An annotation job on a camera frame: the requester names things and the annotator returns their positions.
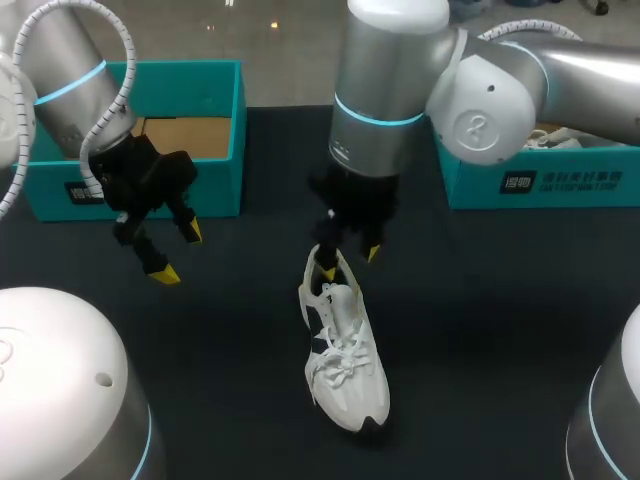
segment teal box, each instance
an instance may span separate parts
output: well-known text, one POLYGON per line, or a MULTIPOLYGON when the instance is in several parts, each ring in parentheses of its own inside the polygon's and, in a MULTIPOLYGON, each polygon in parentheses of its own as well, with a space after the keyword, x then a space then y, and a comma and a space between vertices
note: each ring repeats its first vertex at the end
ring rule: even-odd
POLYGON ((526 150, 482 167, 436 143, 454 209, 640 206, 640 148, 526 150))
MULTIPOLYGON (((108 68, 119 83, 126 65, 108 68)), ((240 213, 247 111, 241 62, 227 60, 139 62, 129 102, 139 117, 231 118, 226 158, 193 159, 198 178, 188 203, 199 217, 233 217, 240 213)), ((106 204, 74 205, 66 183, 82 182, 77 161, 65 160, 46 130, 38 125, 24 186, 36 217, 43 222, 115 219, 106 204)), ((149 218, 170 218, 166 207, 149 218)))

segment white sneaker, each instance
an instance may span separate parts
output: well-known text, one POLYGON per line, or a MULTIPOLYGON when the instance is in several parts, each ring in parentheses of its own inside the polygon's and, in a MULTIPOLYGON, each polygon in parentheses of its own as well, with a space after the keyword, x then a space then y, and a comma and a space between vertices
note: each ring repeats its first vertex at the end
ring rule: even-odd
POLYGON ((340 427, 378 430, 389 416, 389 385, 380 363, 362 291, 338 252, 332 284, 309 255, 298 289, 302 316, 311 331, 305 367, 314 403, 340 427))

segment cardboard box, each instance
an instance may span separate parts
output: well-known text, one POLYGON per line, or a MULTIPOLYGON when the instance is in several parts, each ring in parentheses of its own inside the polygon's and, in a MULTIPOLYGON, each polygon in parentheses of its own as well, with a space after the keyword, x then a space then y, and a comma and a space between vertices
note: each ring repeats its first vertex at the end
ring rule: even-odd
MULTIPOLYGON (((126 65, 108 68, 117 82, 126 65)), ((141 117, 133 130, 149 135, 160 153, 186 150, 198 169, 188 191, 199 217, 240 213, 246 133, 241 63, 231 60, 139 62, 130 104, 141 117)), ((41 221, 115 219, 101 199, 86 195, 77 161, 64 158, 38 125, 24 190, 41 221)), ((171 218, 166 207, 150 218, 171 218)))
POLYGON ((230 118, 145 118, 135 131, 162 154, 185 150, 191 158, 223 158, 229 150, 230 118))
POLYGON ((528 150, 481 167, 435 141, 454 209, 640 206, 640 148, 528 150))

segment yellow fingertip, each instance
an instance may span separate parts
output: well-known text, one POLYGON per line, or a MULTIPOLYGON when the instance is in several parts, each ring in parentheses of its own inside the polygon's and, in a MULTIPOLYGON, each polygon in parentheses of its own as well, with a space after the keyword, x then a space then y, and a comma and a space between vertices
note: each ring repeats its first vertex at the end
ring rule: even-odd
POLYGON ((200 226, 198 225, 198 219, 196 217, 193 217, 193 220, 191 220, 191 228, 193 228, 193 230, 196 232, 196 235, 198 235, 198 238, 200 239, 197 242, 193 243, 202 243, 202 234, 200 233, 200 226))
POLYGON ((331 268, 329 270, 322 269, 322 271, 324 272, 324 276, 327 277, 327 279, 330 282, 333 282, 333 279, 336 278, 336 268, 335 267, 333 267, 333 268, 331 268))
POLYGON ((162 272, 150 273, 149 276, 154 280, 158 280, 160 283, 164 283, 165 285, 176 285, 180 283, 180 277, 173 269, 171 264, 167 265, 162 272))
POLYGON ((367 262, 371 263, 371 260, 373 260, 373 257, 376 256, 376 254, 378 253, 378 250, 380 250, 380 245, 371 247, 371 250, 369 250, 369 258, 367 259, 367 262))

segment floor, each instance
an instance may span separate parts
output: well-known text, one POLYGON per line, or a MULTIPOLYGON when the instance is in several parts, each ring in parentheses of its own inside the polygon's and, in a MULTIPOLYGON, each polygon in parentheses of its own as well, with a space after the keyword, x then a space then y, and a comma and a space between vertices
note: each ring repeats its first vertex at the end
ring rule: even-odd
POLYGON ((0 228, 0 289, 56 288, 110 319, 169 480, 566 480, 569 419, 640 299, 637 209, 452 212, 436 163, 412 162, 376 261, 355 238, 343 248, 392 392, 390 435, 361 445, 313 406, 296 294, 325 215, 306 179, 331 108, 248 115, 242 215, 200 219, 197 247, 146 224, 181 285, 150 281, 110 222, 40 224, 21 196, 0 228))
MULTIPOLYGON (((140 59, 241 59, 250 106, 332 102, 346 0, 102 1, 129 27, 140 59)), ((585 40, 638 45, 640 3, 610 2, 609 15, 595 17, 579 0, 536 9, 497 0, 493 9, 465 27, 481 33, 508 20, 542 18, 571 28, 585 40)), ((91 13, 82 18, 108 60, 124 58, 108 24, 91 13)))

